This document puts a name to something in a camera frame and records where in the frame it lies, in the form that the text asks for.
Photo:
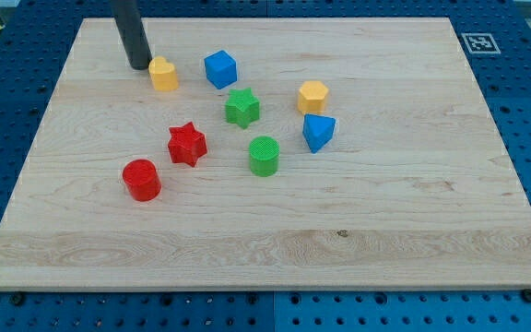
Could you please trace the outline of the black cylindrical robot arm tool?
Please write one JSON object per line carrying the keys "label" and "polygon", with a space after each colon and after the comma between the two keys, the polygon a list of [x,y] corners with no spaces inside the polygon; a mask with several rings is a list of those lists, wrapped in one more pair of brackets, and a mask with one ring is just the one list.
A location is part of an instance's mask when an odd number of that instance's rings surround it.
{"label": "black cylindrical robot arm tool", "polygon": [[146,70],[152,60],[145,28],[136,0],[110,0],[110,8],[129,65]]}

